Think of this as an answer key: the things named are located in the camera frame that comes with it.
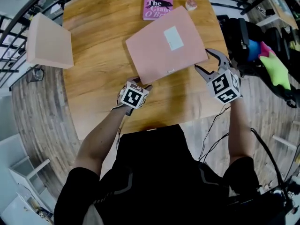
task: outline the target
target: small pink object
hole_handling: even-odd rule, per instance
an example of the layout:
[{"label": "small pink object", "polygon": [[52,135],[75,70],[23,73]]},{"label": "small pink object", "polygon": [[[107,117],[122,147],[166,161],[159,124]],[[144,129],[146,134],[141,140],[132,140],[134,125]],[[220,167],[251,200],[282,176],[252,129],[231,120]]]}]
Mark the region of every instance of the small pink object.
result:
[{"label": "small pink object", "polygon": [[266,45],[264,42],[261,42],[260,46],[261,46],[261,53],[258,55],[258,58],[260,56],[269,57],[269,52],[272,52],[276,56],[276,54],[273,52],[273,50],[268,45]]},{"label": "small pink object", "polygon": [[197,3],[195,0],[187,0],[186,1],[186,9],[187,11],[193,11],[197,8]]}]

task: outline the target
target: hand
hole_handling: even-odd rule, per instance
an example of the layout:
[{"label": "hand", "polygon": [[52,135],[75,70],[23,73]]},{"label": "hand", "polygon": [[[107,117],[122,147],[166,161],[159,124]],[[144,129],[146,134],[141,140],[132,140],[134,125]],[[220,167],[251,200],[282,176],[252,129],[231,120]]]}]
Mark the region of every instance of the hand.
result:
[{"label": "hand", "polygon": [[[135,85],[137,85],[137,83],[138,83],[140,80],[141,80],[140,77],[130,77],[130,78],[127,79],[128,82],[131,82],[131,83],[133,83],[133,84],[135,84]],[[152,88],[153,88],[152,85],[148,85],[148,86],[147,86],[146,88],[144,88],[144,89],[147,90],[147,91],[151,91]],[[120,107],[126,107],[126,108],[127,108],[126,115],[127,115],[127,116],[130,116],[131,113],[132,113],[132,111],[134,110],[134,108],[132,108],[132,107],[126,105],[126,104],[123,104],[123,103],[121,102],[121,97],[122,97],[122,95],[123,95],[125,89],[126,89],[126,84],[123,86],[123,88],[121,89],[121,91],[118,93],[118,96],[117,96],[117,106],[113,107],[112,110],[113,110],[113,109],[116,109],[116,108],[120,108]]]}]

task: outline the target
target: black shirt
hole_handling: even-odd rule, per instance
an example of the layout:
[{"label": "black shirt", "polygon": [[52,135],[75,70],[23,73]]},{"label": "black shirt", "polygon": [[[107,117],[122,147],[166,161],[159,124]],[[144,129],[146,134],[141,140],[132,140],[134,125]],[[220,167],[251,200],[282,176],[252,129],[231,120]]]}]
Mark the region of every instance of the black shirt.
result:
[{"label": "black shirt", "polygon": [[82,224],[93,204],[105,225],[213,223],[222,220],[217,211],[229,196],[255,193],[258,187],[252,158],[236,160],[221,178],[192,158],[180,126],[174,125],[123,135],[116,161],[100,181],[88,169],[73,169],[54,221]]}]

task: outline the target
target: pink cloth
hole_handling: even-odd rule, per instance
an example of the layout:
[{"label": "pink cloth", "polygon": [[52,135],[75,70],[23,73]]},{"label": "pink cloth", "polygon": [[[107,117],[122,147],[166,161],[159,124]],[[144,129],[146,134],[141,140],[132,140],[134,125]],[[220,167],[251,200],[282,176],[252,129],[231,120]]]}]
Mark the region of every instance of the pink cloth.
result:
[{"label": "pink cloth", "polygon": [[258,58],[260,58],[260,56],[268,58],[269,52],[272,52],[276,56],[276,54],[273,52],[273,50],[268,45],[266,45],[264,42],[261,42],[260,46],[261,46],[261,53],[258,55]]}]

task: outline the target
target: black cable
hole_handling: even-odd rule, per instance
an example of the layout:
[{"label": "black cable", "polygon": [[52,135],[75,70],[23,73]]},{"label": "black cable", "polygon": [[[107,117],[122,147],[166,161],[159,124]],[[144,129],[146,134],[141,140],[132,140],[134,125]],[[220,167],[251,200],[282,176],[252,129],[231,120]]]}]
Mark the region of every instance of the black cable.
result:
[{"label": "black cable", "polygon": [[217,120],[217,118],[218,118],[220,115],[222,115],[223,113],[225,113],[225,111],[226,111],[227,109],[230,108],[230,106],[229,106],[228,108],[226,108],[226,109],[223,110],[224,107],[225,107],[225,105],[221,108],[220,113],[219,113],[218,115],[215,116],[214,120],[212,121],[212,124],[211,124],[210,128],[208,129],[208,131],[207,131],[207,133],[206,133],[206,135],[205,135],[205,137],[204,137],[203,144],[202,144],[202,150],[201,150],[200,156],[199,156],[199,158],[198,158],[198,161],[200,161],[200,160],[201,160],[201,157],[203,156],[203,153],[204,153],[204,150],[205,150],[205,145],[206,145],[206,138],[207,138],[208,133],[210,132],[212,126],[215,124],[215,121]]},{"label": "black cable", "polygon": [[285,195],[285,199],[286,199],[286,202],[287,203],[290,203],[290,204],[293,204],[292,200],[290,199],[290,197],[288,196],[287,194],[287,191],[285,189],[285,185],[284,185],[284,182],[282,180],[282,177],[281,177],[281,174],[280,174],[280,171],[278,169],[278,166],[277,166],[277,163],[275,162],[275,159],[271,153],[271,151],[269,150],[268,146],[266,145],[266,143],[262,140],[262,138],[259,136],[259,134],[257,133],[257,131],[254,129],[254,128],[251,128],[251,132],[254,133],[255,137],[257,138],[257,140],[261,143],[261,145],[263,146],[263,148],[266,150],[274,168],[275,168],[275,172],[276,172],[276,175],[277,175],[277,180],[278,180],[278,185],[281,187],[284,195]]},{"label": "black cable", "polygon": [[117,151],[118,151],[118,146],[119,146],[119,142],[120,142],[120,136],[121,136],[121,129],[118,128],[118,140],[116,142],[116,149],[117,149]]},{"label": "black cable", "polygon": [[[281,187],[284,195],[285,195],[285,199],[286,199],[286,207],[289,207],[290,205],[293,204],[292,200],[290,199],[290,197],[288,196],[287,194],[287,191],[285,189],[285,184],[282,180],[282,177],[281,177],[281,174],[280,174],[280,171],[278,169],[278,166],[277,166],[277,163],[271,153],[271,151],[269,150],[268,146],[266,145],[266,143],[262,140],[262,138],[259,136],[259,134],[257,133],[257,131],[254,129],[254,128],[251,128],[251,132],[254,133],[254,135],[256,136],[257,140],[260,142],[260,144],[262,145],[262,147],[265,149],[265,151],[267,152],[273,166],[274,166],[274,169],[275,169],[275,172],[276,172],[276,175],[277,175],[277,180],[278,180],[278,185]],[[213,151],[215,149],[215,147],[217,146],[217,144],[225,137],[227,137],[229,135],[229,133],[226,133],[224,136],[222,136],[219,140],[217,140],[213,145],[212,147],[210,148],[210,150],[205,154],[203,155],[200,160],[205,156],[204,158],[204,161],[205,162],[205,159],[206,157],[208,156],[208,154]]]},{"label": "black cable", "polygon": [[214,149],[215,149],[215,147],[218,145],[218,143],[223,139],[223,138],[225,138],[225,137],[227,137],[229,135],[229,133],[226,133],[224,136],[222,136],[219,140],[217,140],[213,145],[212,145],[212,147],[209,149],[209,151],[206,153],[206,154],[204,154],[201,158],[200,158],[200,160],[202,160],[203,158],[204,158],[204,160],[203,160],[203,162],[205,163],[205,159],[206,159],[206,157],[208,156],[208,154],[211,152],[211,151],[213,151]]}]

